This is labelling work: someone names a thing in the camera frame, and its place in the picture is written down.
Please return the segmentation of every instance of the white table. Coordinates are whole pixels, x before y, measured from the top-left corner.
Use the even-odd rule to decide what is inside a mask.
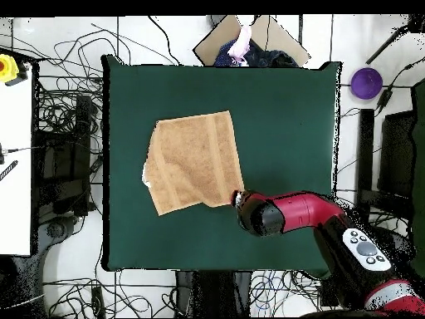
[[[0,82],[0,143],[3,149],[31,147],[32,73],[15,86]],[[31,241],[31,150],[6,155],[0,181],[0,254],[29,255]]]

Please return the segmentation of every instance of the green table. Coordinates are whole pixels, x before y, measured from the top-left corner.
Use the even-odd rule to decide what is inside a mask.
[[[155,121],[229,110],[247,188],[330,194],[338,62],[320,70],[126,66],[112,56],[102,62],[109,270],[327,272],[310,228],[256,238],[239,228],[230,206],[203,204],[159,217],[141,173]]]

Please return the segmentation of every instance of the towel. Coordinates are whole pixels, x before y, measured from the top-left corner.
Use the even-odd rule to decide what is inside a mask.
[[[247,64],[244,56],[249,52],[249,41],[251,40],[251,26],[243,25],[238,39],[229,49],[227,54],[231,56],[237,63]]]
[[[244,189],[230,112],[158,121],[142,179],[158,215],[230,204]]]

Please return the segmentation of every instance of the purple object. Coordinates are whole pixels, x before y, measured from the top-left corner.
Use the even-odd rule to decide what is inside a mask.
[[[382,89],[382,77],[373,68],[358,70],[351,79],[351,91],[360,99],[372,99]]]

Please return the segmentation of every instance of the metal stand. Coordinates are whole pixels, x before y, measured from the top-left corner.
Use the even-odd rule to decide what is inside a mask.
[[[408,24],[395,31],[393,35],[366,61],[366,64],[370,65],[391,43],[408,32],[425,32],[425,15],[409,15]]]

